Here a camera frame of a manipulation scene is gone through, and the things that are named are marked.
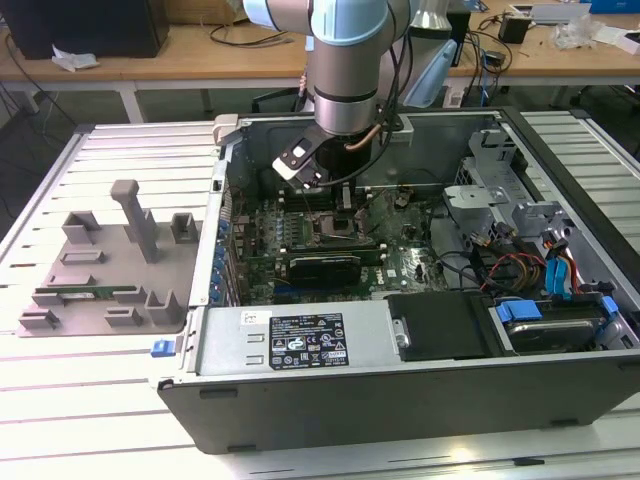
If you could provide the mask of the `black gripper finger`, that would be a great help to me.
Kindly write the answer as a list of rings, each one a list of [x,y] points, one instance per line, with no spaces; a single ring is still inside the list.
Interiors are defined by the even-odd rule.
[[[357,195],[352,182],[344,182],[338,190],[338,218],[352,219],[357,211]]]

